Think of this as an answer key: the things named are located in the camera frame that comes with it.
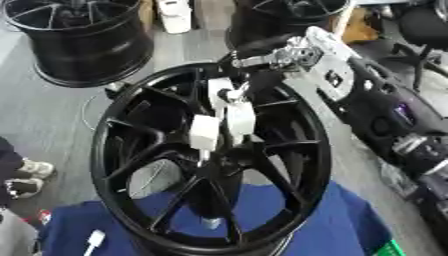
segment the sneaker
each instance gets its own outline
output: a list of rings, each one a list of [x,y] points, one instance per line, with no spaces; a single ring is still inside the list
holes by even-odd
[[[23,159],[23,166],[19,171],[30,173],[32,178],[46,179],[54,172],[54,165],[46,162],[34,162],[28,158]]]
[[[12,179],[5,181],[6,189],[13,199],[30,198],[37,195],[44,186],[40,179]]]

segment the white container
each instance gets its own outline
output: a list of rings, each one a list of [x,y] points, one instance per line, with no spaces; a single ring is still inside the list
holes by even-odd
[[[191,30],[191,8],[188,0],[157,0],[163,26],[170,34]]]

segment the metal rod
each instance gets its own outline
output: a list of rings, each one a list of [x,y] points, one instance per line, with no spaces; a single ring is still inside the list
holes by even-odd
[[[347,28],[347,24],[350,20],[350,17],[352,16],[353,10],[355,10],[356,7],[356,0],[349,0],[349,4],[347,8],[342,12],[341,16],[339,16],[338,24],[336,25],[336,28],[334,29],[334,34],[342,38],[344,35],[345,29]]]

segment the white connector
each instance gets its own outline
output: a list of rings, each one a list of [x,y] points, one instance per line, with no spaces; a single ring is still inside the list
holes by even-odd
[[[219,138],[219,118],[195,115],[190,128],[190,147],[198,150],[215,151]]]
[[[227,106],[227,127],[233,137],[233,145],[243,142],[245,135],[255,131],[256,115],[252,103],[236,102]]]
[[[221,90],[234,90],[230,78],[222,77],[208,80],[208,99],[210,105],[215,110],[216,117],[222,121],[224,119],[224,109],[227,106],[227,102],[218,96],[218,92]]]
[[[103,243],[104,239],[106,238],[106,234],[100,230],[95,230],[92,232],[92,234],[89,237],[89,247],[87,248],[86,252],[84,253],[84,256],[91,256],[93,253],[93,250],[100,247]]]

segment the robotic arm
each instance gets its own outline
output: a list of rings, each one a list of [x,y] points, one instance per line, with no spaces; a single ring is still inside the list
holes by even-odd
[[[240,70],[260,65],[273,72],[251,77],[248,90],[269,86],[269,77],[298,74],[316,84],[320,97],[359,139],[412,180],[448,177],[443,117],[390,71],[361,57],[332,33],[310,27],[305,37],[290,38],[267,55],[232,61]],[[251,82],[257,79],[265,82]]]

